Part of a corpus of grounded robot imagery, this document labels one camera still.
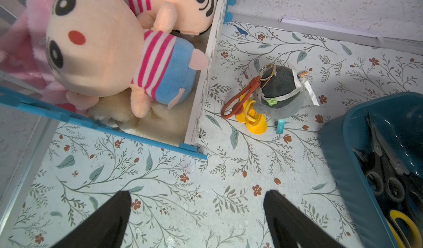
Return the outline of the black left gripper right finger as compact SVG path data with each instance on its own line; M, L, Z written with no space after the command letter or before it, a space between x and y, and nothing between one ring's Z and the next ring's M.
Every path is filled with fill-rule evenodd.
M263 208L276 248L342 247L276 190L266 192Z

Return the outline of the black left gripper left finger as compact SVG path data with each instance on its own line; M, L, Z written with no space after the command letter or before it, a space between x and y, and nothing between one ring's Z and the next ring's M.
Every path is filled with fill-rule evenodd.
M131 213L128 191L119 191L54 248L119 248Z

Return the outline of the yellow handled scissors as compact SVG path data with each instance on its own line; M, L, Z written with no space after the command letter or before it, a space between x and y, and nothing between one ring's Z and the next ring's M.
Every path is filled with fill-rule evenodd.
M423 247L420 229L406 214L391 209L386 215L386 222L399 248Z

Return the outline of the small black scissors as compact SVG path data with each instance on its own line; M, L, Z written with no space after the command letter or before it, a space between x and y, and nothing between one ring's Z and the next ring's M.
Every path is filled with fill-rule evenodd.
M377 136L377 128L370 113L366 116L366 122L371 131L373 153L373 167L365 173L367 182L375 196L386 195L390 201L401 203L405 199L404 186L397 178L391 162L383 150L382 143Z

